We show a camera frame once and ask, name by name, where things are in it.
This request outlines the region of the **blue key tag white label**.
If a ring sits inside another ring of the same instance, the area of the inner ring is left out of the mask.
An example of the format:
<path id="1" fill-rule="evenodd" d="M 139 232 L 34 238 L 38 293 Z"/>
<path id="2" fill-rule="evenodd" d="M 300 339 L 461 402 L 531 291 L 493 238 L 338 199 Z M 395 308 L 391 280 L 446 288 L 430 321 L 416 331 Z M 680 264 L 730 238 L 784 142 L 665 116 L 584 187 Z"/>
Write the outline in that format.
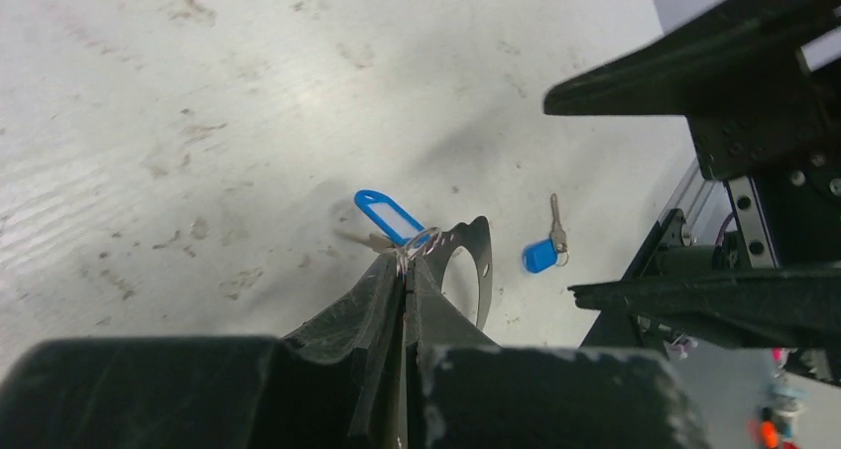
<path id="1" fill-rule="evenodd" d="M 354 203 L 393 243 L 403 246 L 425 227 L 390 196 L 376 190 L 355 193 Z"/>

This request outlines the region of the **perforated metal key plate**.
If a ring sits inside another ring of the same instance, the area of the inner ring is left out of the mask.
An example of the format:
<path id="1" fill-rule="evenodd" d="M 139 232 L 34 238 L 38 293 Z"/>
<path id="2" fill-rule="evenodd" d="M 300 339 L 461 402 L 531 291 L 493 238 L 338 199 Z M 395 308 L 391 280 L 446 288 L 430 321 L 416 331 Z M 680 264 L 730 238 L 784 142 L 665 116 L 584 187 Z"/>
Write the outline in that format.
<path id="1" fill-rule="evenodd" d="M 397 260 L 417 298 L 440 297 L 445 304 L 451 303 L 445 297 L 444 289 L 448 267 L 452 263 L 471 264 L 472 269 L 467 270 L 462 279 L 475 282 L 473 295 L 469 298 L 475 307 L 456 314 L 478 331 L 485 330 L 494 295 L 491 226 L 487 217 L 460 222 L 449 230 L 437 227 L 423 230 L 397 249 Z"/>

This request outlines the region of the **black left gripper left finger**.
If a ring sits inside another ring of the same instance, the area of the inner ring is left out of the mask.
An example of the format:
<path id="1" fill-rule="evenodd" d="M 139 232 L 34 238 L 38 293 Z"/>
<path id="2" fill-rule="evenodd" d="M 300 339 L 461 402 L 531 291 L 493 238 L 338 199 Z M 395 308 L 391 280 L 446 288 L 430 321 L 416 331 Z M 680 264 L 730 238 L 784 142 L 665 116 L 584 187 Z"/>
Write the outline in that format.
<path id="1" fill-rule="evenodd" d="M 402 291 L 379 257 L 283 338 L 42 343 L 1 386 L 5 448 L 394 448 Z"/>

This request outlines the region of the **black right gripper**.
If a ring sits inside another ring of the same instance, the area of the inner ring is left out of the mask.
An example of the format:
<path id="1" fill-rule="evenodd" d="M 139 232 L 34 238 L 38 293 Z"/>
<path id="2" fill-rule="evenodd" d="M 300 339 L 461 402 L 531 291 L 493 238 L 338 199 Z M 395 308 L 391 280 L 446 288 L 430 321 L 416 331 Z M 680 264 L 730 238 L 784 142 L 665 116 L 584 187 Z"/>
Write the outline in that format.
<path id="1" fill-rule="evenodd" d="M 800 47 L 840 0 L 724 0 L 652 44 L 550 89 L 550 116 L 685 115 L 724 181 L 734 262 L 647 284 L 576 285 L 575 304 L 634 310 L 725 348 L 840 345 L 840 58 Z M 827 267 L 812 269 L 763 269 Z"/>

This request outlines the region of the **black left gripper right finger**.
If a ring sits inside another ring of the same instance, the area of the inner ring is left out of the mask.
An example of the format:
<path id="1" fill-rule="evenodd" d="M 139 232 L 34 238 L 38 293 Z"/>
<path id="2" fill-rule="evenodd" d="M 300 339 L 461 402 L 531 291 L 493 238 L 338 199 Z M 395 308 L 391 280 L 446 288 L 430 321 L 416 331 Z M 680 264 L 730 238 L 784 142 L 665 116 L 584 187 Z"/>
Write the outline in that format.
<path id="1" fill-rule="evenodd" d="M 700 413 L 658 353 L 502 347 L 441 293 L 425 260 L 408 279 L 411 448 L 706 448 Z"/>

